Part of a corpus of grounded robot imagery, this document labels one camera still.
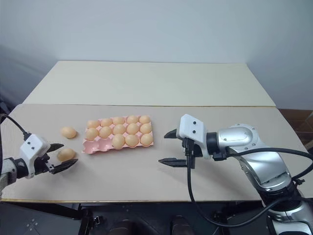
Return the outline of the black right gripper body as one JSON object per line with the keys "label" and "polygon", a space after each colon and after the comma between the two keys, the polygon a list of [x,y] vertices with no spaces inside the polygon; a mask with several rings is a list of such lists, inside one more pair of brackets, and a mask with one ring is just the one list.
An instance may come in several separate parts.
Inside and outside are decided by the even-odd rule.
{"label": "black right gripper body", "polygon": [[189,139],[189,138],[184,138],[182,140],[182,147],[184,149],[184,153],[186,157],[186,167],[190,169],[194,169],[196,158],[203,157],[200,146],[196,144],[194,140]]}

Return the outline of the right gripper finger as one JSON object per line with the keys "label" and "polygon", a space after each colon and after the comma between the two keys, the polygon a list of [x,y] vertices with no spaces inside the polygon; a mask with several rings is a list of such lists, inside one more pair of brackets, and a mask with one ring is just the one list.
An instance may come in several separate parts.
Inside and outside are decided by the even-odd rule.
{"label": "right gripper finger", "polygon": [[178,135],[177,129],[171,130],[168,133],[166,133],[164,135],[164,138],[165,139],[179,139],[179,140],[181,140],[181,137]]}
{"label": "right gripper finger", "polygon": [[160,159],[158,162],[161,164],[170,166],[170,167],[187,168],[187,160],[186,159],[164,158],[164,159]]}

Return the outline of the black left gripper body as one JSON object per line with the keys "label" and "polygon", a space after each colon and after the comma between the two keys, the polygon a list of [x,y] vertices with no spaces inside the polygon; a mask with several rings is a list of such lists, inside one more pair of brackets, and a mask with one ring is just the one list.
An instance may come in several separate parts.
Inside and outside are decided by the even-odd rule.
{"label": "black left gripper body", "polygon": [[55,167],[49,163],[50,157],[47,153],[43,156],[36,158],[34,161],[35,175],[50,172],[55,174]]}

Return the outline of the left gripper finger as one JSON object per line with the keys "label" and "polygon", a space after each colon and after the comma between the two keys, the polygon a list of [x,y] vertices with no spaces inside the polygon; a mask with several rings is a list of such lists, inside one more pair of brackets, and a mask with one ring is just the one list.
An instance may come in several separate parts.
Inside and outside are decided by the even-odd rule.
{"label": "left gripper finger", "polygon": [[62,147],[64,147],[64,145],[61,143],[52,143],[46,153],[54,152]]}
{"label": "left gripper finger", "polygon": [[62,162],[60,165],[54,166],[52,169],[52,174],[57,174],[59,172],[67,170],[68,168],[73,166],[77,161],[78,161],[77,159],[71,159],[71,160]]}

